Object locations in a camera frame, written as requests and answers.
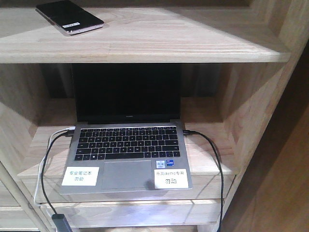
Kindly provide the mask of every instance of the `paper sign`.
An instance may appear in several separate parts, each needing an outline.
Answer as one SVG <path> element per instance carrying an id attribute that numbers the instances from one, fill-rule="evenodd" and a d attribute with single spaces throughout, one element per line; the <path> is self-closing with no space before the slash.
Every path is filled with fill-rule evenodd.
<path id="1" fill-rule="evenodd" d="M 95 186 L 99 167 L 67 167 L 63 186 Z"/>
<path id="2" fill-rule="evenodd" d="M 188 188 L 186 169 L 155 169 L 154 187 L 156 189 Z"/>

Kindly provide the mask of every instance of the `intel sticker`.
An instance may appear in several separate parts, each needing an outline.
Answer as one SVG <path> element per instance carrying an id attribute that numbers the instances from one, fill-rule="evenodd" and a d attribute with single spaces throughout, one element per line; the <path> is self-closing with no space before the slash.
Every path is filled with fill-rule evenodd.
<path id="1" fill-rule="evenodd" d="M 156 168 L 165 168 L 165 160 L 157 160 Z"/>
<path id="2" fill-rule="evenodd" d="M 168 159 L 166 160 L 166 165 L 169 167 L 169 166 L 174 166 L 174 160 L 172 159 Z"/>

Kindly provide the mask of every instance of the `wooden cabinet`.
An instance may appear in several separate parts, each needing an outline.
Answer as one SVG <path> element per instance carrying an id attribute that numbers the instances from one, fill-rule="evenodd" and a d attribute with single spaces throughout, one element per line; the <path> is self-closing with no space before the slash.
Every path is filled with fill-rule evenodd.
<path id="1" fill-rule="evenodd" d="M 222 63 L 217 94 L 183 98 L 182 121 L 186 129 L 208 135 L 220 149 L 226 212 L 309 37 L 306 1 L 284 2 L 285 7 L 281 1 L 250 2 L 245 6 L 231 0 L 220 7 L 212 1 L 211 6 L 161 1 L 160 7 L 81 2 L 105 24 L 75 36 L 61 34 L 33 6 L 3 4 L 0 160 L 33 207 L 29 214 L 40 231 L 53 231 L 54 225 L 45 209 L 32 203 L 38 165 L 49 135 L 76 119 L 72 100 L 49 98 L 39 63 Z M 47 193 L 74 228 L 194 224 L 199 231 L 216 231 L 220 176 L 211 147 L 196 136 L 185 142 L 192 190 L 61 196 L 58 189 L 70 144 L 70 139 L 61 138 L 46 170 Z M 8 189 L 15 197 L 17 192 Z M 41 194 L 38 199 L 46 203 Z"/>

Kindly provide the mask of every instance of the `laptop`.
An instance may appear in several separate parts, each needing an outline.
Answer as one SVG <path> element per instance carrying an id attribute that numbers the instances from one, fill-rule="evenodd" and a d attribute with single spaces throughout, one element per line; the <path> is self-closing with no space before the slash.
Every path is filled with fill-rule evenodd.
<path id="1" fill-rule="evenodd" d="M 191 189 L 181 65 L 72 64 L 77 125 L 61 194 Z"/>

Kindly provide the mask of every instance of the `black screen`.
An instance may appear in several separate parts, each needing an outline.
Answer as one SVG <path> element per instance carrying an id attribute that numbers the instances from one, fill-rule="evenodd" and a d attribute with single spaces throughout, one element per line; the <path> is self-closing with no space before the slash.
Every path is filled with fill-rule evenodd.
<path id="1" fill-rule="evenodd" d="M 78 121 L 180 117 L 180 64 L 73 64 L 72 74 Z"/>

